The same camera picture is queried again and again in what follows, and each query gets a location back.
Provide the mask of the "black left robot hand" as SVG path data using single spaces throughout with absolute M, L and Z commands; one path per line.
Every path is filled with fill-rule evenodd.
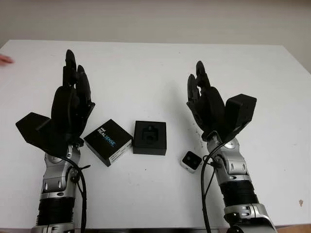
M 67 50 L 62 85 L 57 88 L 51 110 L 56 133 L 68 144 L 83 146 L 81 138 L 88 118 L 95 107 L 86 72 L 76 64 L 72 50 Z

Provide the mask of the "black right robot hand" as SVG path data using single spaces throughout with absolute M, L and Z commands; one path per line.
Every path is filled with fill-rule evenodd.
M 223 138 L 228 131 L 225 104 L 219 91 L 211 86 L 202 61 L 196 64 L 196 75 L 189 76 L 187 91 L 187 106 L 203 131 L 202 140 L 209 141 L 215 133 Z

